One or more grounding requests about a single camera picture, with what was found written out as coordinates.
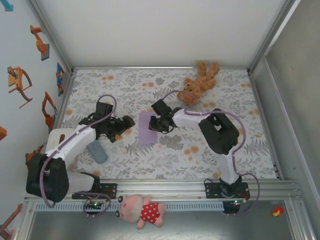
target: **floral tablecloth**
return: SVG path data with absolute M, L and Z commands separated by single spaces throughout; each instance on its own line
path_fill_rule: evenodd
M 78 122 L 95 111 L 96 100 L 103 94 L 117 99 L 115 116 L 131 116 L 136 125 L 111 143 L 100 138 L 108 160 L 94 161 L 87 149 L 81 152 L 70 171 L 88 172 L 102 179 L 205 179 L 219 178 L 217 155 L 208 147 L 200 131 L 177 128 L 169 134 L 158 133 L 158 143 L 138 143 L 140 112 L 151 112 L 151 105 L 172 90 L 182 90 L 186 77 L 194 79 L 196 69 L 80 69 L 72 86 L 63 120 L 63 128 L 75 128 Z M 276 178 L 259 111 L 245 69 L 221 69 L 216 87 L 204 93 L 192 111 L 220 108 L 236 114 L 244 123 L 247 139 L 235 154 L 241 173 L 251 172 L 258 178 Z M 105 97 L 103 102 L 112 103 Z M 185 107 L 173 93 L 165 102 Z M 238 123 L 231 119 L 240 132 Z

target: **peppa pig toy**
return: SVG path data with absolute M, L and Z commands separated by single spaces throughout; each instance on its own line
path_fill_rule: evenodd
M 164 224 L 163 215 L 166 206 L 163 203 L 150 202 L 150 196 L 144 199 L 141 195 L 120 196 L 118 201 L 121 203 L 121 208 L 115 212 L 115 215 L 128 223 L 138 222 L 137 229 L 142 229 L 145 222 L 156 225 L 158 228 Z

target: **teddy bear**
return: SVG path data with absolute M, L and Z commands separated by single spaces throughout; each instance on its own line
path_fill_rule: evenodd
M 150 196 L 146 196 L 144 199 L 141 195 L 120 196 L 118 201 L 121 203 L 121 207 L 120 210 L 115 212 L 115 215 L 128 223 L 138 222 L 137 229 L 142 229 L 145 222 L 149 222 L 158 228 L 164 224 L 163 215 L 167 210 L 166 205 L 159 202 L 150 202 Z
M 213 62 L 207 72 L 207 64 L 204 61 L 199 61 L 197 64 L 198 76 L 195 81 L 190 78 L 184 80 L 183 92 L 189 93 L 194 96 L 197 100 L 201 97 L 203 93 L 209 89 L 213 89 L 216 85 L 215 76 L 220 70 L 220 64 L 218 62 Z M 177 98 L 182 100 L 185 104 L 194 104 L 196 100 L 191 96 L 179 92 Z

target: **white enclosure wall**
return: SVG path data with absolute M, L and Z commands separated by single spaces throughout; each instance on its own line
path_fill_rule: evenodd
M 74 66 L 248 67 L 286 0 L 38 0 Z
M 26 193 L 27 167 L 25 154 L 48 140 L 48 126 L 42 113 L 42 101 L 47 91 L 56 107 L 60 108 L 63 96 L 58 97 L 56 70 L 59 59 L 50 46 L 49 59 L 41 61 L 36 47 L 36 38 L 30 32 L 30 25 L 39 27 L 25 0 L 10 0 L 13 11 L 5 12 L 0 5 L 0 127 L 7 136 L 0 140 L 0 224 L 21 203 Z M 48 43 L 43 33 L 39 34 Z M 32 87 L 25 90 L 28 104 L 19 109 L 25 100 L 17 90 L 8 93 L 14 86 L 8 86 L 7 67 L 19 66 L 29 75 Z M 25 77 L 23 86 L 28 86 Z M 47 112 L 54 114 L 47 103 Z

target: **purple cable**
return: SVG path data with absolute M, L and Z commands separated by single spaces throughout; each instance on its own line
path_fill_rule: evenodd
M 79 130 L 79 132 L 81 133 L 82 131 L 86 130 L 87 128 L 90 128 L 92 127 L 93 125 L 95 124 L 98 124 L 104 120 L 106 120 L 107 118 L 109 118 L 116 110 L 116 107 L 117 107 L 117 100 L 115 99 L 115 97 L 113 97 L 112 95 L 109 95 L 109 94 L 104 94 L 102 95 L 101 97 L 98 98 L 97 102 L 100 101 L 100 99 L 102 99 L 103 97 L 111 97 L 114 101 L 114 107 L 112 109 L 112 111 L 105 117 L 87 125 L 87 126 L 84 126 L 83 128 L 81 128 Z M 77 135 L 77 133 L 75 132 L 74 134 L 72 134 L 68 139 L 66 139 L 59 147 L 58 147 L 58 150 L 61 150 L 65 145 L 67 145 L 75 136 Z M 47 160 L 45 160 L 45 162 L 43 163 L 43 166 L 41 168 L 41 171 L 40 171 L 40 177 L 39 177 L 39 183 L 40 183 L 40 191 L 41 191 L 41 196 L 43 198 L 43 201 L 45 203 L 45 205 L 47 205 L 50 209 L 54 208 L 56 203 L 54 202 L 52 205 L 49 203 L 48 199 L 47 199 L 47 196 L 46 196 L 46 192 L 45 192 L 45 187 L 44 187 L 44 175 L 45 175 L 45 169 L 49 163 L 49 161 L 57 154 L 57 150 L 55 150 L 48 158 Z
M 239 176 L 252 176 L 255 181 L 256 181 L 256 184 L 257 184 L 257 187 L 258 187 L 258 193 L 256 195 L 256 199 L 254 201 L 254 203 L 251 205 L 251 207 L 249 207 L 246 211 L 244 212 L 241 212 L 241 213 L 237 213 L 237 214 L 234 214 L 235 216 L 241 216 L 241 215 L 244 215 L 246 213 L 248 213 L 249 211 L 252 210 L 252 208 L 257 204 L 258 200 L 259 200 L 259 197 L 260 197 L 260 183 L 259 183 L 259 180 L 258 178 L 250 173 L 250 172 L 246 172 L 246 173 L 239 173 L 238 170 L 237 170 L 237 167 L 236 167 L 236 159 L 235 159 L 235 153 L 237 151 L 239 151 L 245 144 L 246 142 L 246 138 L 247 138 L 247 134 L 246 134 L 246 129 L 245 129 L 245 126 L 243 124 L 243 122 L 234 114 L 230 113 L 230 112 L 227 112 L 227 111 L 208 111 L 208 112 L 204 112 L 204 113 L 192 113 L 192 112 L 188 112 L 187 109 L 191 106 L 194 106 L 195 104 L 198 103 L 198 99 L 196 99 L 193 95 L 191 95 L 190 93 L 188 92 L 185 92 L 185 91 L 180 91 L 180 90 L 173 90 L 171 92 L 169 92 L 167 95 L 165 95 L 162 100 L 164 100 L 168 95 L 172 94 L 172 93 L 183 93 L 183 94 L 186 94 L 188 96 L 190 96 L 191 98 L 193 98 L 195 100 L 195 103 L 192 104 L 192 105 L 189 105 L 187 106 L 185 109 L 184 109 L 184 113 L 186 115 L 189 115 L 189 116 L 206 116 L 206 115 L 210 115 L 210 114 L 226 114 L 226 115 L 229 115 L 231 117 L 233 117 L 241 126 L 242 128 L 242 131 L 243 131 L 243 139 L 242 139 L 242 143 L 239 145 L 239 147 L 237 147 L 233 152 L 232 152 L 232 165 L 233 165 L 233 170 L 236 174 L 238 174 Z
M 105 197 L 106 199 L 108 199 L 108 201 L 109 201 L 109 204 L 108 204 L 108 206 L 106 206 L 105 209 L 103 209 L 102 211 L 100 211 L 99 213 L 94 214 L 94 215 L 90 215 L 90 214 L 88 214 L 88 213 L 86 212 L 86 206 L 88 206 L 89 203 L 84 204 L 84 205 L 83 205 L 83 208 L 82 208 L 82 211 L 83 211 L 83 213 L 87 216 L 87 218 L 88 218 L 88 217 L 91 217 L 91 218 L 98 217 L 98 216 L 102 215 L 105 211 L 107 211 L 107 210 L 110 208 L 110 206 L 111 206 L 111 198 L 110 198 L 107 194 L 104 194 L 104 193 L 94 193 L 94 192 L 85 192 L 85 191 L 80 191 L 80 192 L 78 192 L 78 194 L 88 195 L 88 196 L 92 196 L 92 195 L 93 195 L 93 196 L 102 196 L 102 197 Z

